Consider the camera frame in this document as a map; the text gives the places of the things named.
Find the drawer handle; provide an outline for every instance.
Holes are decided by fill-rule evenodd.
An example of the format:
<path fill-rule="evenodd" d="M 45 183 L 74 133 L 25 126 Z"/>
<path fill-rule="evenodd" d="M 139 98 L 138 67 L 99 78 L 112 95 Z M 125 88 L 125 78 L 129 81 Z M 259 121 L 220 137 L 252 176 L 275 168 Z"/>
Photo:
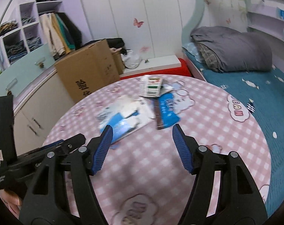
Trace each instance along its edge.
<path fill-rule="evenodd" d="M 31 119 L 39 126 L 40 129 L 42 129 L 42 126 L 38 123 L 37 120 L 35 120 L 34 118 L 31 118 Z"/>
<path fill-rule="evenodd" d="M 34 134 L 35 134 L 36 136 L 39 136 L 38 133 L 37 133 L 36 131 L 34 131 L 34 129 L 33 129 L 30 125 L 27 125 L 27 127 L 29 127 L 29 128 L 31 129 L 31 131 L 34 132 Z"/>
<path fill-rule="evenodd" d="M 6 91 L 9 91 L 15 84 L 17 84 L 18 80 L 14 78 L 7 86 L 6 86 Z"/>
<path fill-rule="evenodd" d="M 35 63 L 35 65 L 37 65 L 37 66 L 39 66 L 39 68 L 44 68 L 44 63 L 43 62 L 45 62 L 45 58 L 42 58 L 41 60 L 39 60 L 39 61 L 37 61 L 36 63 Z"/>

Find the pink checkered tablecloth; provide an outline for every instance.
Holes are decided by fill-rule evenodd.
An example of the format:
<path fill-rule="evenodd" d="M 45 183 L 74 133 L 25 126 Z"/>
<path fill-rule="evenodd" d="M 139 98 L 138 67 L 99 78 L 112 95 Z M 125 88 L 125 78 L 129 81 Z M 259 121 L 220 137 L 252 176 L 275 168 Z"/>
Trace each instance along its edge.
<path fill-rule="evenodd" d="M 184 76 L 163 77 L 175 87 L 175 109 L 185 134 L 214 152 L 226 155 L 238 152 L 266 201 L 271 174 L 269 148 L 246 107 L 207 82 Z M 78 133 L 85 135 L 88 144 L 91 138 L 100 135 L 97 114 L 118 97 L 138 93 L 139 77 L 94 92 L 57 122 L 44 145 Z M 120 140 L 116 149 L 110 149 L 102 170 L 91 177 L 91 182 L 109 224 L 173 225 L 184 211 L 194 178 L 183 168 L 172 128 L 157 130 L 153 120 Z M 208 215 L 215 213 L 219 180 L 217 172 Z M 78 216 L 70 179 L 67 190 L 70 209 Z"/>

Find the white jacket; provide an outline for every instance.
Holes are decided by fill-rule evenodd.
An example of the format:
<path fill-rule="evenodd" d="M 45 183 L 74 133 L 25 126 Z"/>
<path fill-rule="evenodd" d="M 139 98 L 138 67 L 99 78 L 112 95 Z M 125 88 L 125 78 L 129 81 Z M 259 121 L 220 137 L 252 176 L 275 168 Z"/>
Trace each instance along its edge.
<path fill-rule="evenodd" d="M 40 20 L 52 56 L 57 53 L 62 55 L 65 52 L 65 48 L 60 37 L 52 26 L 51 16 L 43 14 L 40 16 Z"/>

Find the gray blanket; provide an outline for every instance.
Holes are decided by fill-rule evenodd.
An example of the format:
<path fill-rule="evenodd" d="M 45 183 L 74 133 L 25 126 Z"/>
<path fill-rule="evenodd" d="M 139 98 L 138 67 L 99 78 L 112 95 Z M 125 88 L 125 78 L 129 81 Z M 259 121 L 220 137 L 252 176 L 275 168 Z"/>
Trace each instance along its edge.
<path fill-rule="evenodd" d="M 217 60 L 207 65 L 216 72 L 266 72 L 272 68 L 271 48 L 259 34 L 215 26 L 197 28 L 191 37 L 214 53 Z"/>

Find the light blue drawer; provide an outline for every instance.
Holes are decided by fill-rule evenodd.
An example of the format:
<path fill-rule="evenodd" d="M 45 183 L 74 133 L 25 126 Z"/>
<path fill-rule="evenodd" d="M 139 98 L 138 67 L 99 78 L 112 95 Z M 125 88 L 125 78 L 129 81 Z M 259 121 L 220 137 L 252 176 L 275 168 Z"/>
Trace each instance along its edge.
<path fill-rule="evenodd" d="M 0 96 L 7 95 L 9 89 L 18 96 L 35 78 L 55 63 L 48 44 L 22 57 L 0 74 Z"/>

